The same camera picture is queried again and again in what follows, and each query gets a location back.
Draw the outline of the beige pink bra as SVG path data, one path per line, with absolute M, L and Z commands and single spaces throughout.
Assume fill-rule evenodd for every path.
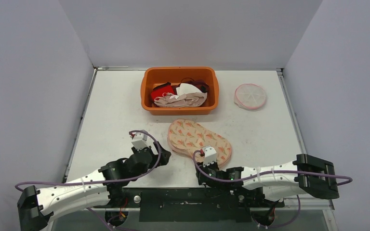
M 203 92 L 194 92 L 182 95 L 164 93 L 163 96 L 156 97 L 154 99 L 154 104 L 158 107 L 165 108 L 200 107 L 205 103 L 207 96 L 208 94 Z

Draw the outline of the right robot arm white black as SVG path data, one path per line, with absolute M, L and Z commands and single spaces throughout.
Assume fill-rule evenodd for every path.
M 300 194 L 326 200 L 339 198 L 334 164 L 308 154 L 298 154 L 293 161 L 269 167 L 220 170 L 217 163 L 204 166 L 202 162 L 195 163 L 195 167 L 199 184 L 243 196 L 253 193 L 258 206 Z

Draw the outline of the floral padded bra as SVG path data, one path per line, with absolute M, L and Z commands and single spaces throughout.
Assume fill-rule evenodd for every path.
M 174 152 L 189 158 L 194 151 L 211 146 L 217 151 L 219 167 L 227 164 L 232 156 L 232 146 L 226 138 L 188 119 L 180 118 L 169 125 L 167 141 Z

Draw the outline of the orange plastic tub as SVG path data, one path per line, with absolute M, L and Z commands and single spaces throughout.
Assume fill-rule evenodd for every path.
M 210 87 L 204 104 L 200 107 L 164 108 L 158 107 L 151 99 L 153 88 L 170 82 L 179 85 L 181 81 L 191 78 L 203 80 Z M 215 71 L 206 66 L 169 66 L 152 67 L 146 70 L 141 84 L 141 105 L 143 109 L 155 116 L 208 115 L 219 103 L 219 83 Z

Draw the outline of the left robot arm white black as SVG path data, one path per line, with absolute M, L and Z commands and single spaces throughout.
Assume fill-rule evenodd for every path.
M 135 181 L 152 167 L 165 166 L 171 152 L 154 142 L 158 154 L 151 147 L 132 147 L 128 158 L 111 161 L 82 178 L 65 185 L 23 189 L 17 202 L 20 228 L 40 231 L 57 218 L 88 207 L 120 207 L 127 201 L 123 187 Z

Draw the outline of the white bra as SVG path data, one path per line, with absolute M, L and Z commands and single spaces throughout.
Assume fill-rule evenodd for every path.
M 202 91 L 197 88 L 196 86 L 188 83 L 181 83 L 176 88 L 176 93 L 178 96 L 184 95 L 184 94 L 191 94 L 191 93 L 202 93 Z

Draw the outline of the white mesh laundry bag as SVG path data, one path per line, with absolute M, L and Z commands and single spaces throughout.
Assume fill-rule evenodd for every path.
M 234 103 L 245 110 L 257 110 L 266 103 L 265 90 L 256 84 L 241 84 L 234 93 Z

